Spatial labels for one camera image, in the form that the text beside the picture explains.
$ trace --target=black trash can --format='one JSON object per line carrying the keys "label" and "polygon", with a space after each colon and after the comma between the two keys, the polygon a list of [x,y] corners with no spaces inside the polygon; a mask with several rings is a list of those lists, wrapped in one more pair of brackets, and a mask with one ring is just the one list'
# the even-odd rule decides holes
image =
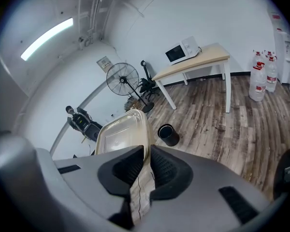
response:
{"label": "black trash can", "polygon": [[179,135],[170,124],[165,124],[158,129],[158,136],[167,146],[175,146],[179,142]]}

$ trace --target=food container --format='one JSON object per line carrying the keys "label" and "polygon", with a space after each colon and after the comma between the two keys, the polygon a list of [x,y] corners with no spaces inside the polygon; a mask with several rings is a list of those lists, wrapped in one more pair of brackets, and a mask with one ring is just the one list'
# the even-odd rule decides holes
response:
{"label": "food container", "polygon": [[153,144],[153,133],[146,115],[137,109],[131,109],[119,118],[102,127],[95,155],[119,150],[129,146],[144,146],[144,161]]}

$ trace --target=office chair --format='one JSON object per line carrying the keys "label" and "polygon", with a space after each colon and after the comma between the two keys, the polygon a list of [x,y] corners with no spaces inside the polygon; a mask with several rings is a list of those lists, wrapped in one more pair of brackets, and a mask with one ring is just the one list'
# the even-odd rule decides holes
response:
{"label": "office chair", "polygon": [[159,94],[154,92],[154,90],[153,90],[153,87],[156,85],[156,82],[151,80],[151,77],[148,74],[148,71],[147,71],[147,68],[146,68],[146,62],[144,60],[142,60],[141,65],[144,68],[147,80],[145,78],[141,78],[141,81],[140,81],[141,84],[139,85],[139,86],[141,86],[140,93],[149,92],[145,96],[145,99],[147,99],[150,102],[149,99],[150,99],[150,97],[152,95],[158,95],[159,96]]}

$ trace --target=baseboard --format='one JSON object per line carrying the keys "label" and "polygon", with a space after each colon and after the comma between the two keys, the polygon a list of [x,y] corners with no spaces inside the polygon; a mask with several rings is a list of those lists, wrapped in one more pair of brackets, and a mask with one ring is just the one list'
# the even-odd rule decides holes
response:
{"label": "baseboard", "polygon": [[[230,73],[230,76],[241,76],[241,75],[250,75],[250,72],[233,72]],[[188,79],[187,82],[195,82],[199,79],[213,79],[213,78],[221,78],[221,74],[215,74],[215,75],[207,75],[207,76],[200,76],[200,77],[195,77],[195,78],[191,78]],[[179,81],[179,82],[175,82],[175,83],[169,83],[166,85],[163,85],[165,87],[169,87],[169,86],[173,86],[173,85],[177,85],[177,84],[183,84],[184,81]]]}

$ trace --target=ceiling light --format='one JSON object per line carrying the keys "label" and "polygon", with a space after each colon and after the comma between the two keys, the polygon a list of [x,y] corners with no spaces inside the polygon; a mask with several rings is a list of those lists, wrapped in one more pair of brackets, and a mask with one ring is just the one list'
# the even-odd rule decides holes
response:
{"label": "ceiling light", "polygon": [[24,61],[27,61],[27,59],[46,41],[48,41],[50,38],[52,38],[54,35],[60,33],[61,31],[67,29],[68,27],[73,26],[73,18],[70,18],[57,26],[53,27],[49,31],[47,31],[45,34],[43,34],[40,38],[38,38],[35,42],[29,46],[26,51],[20,56]]}

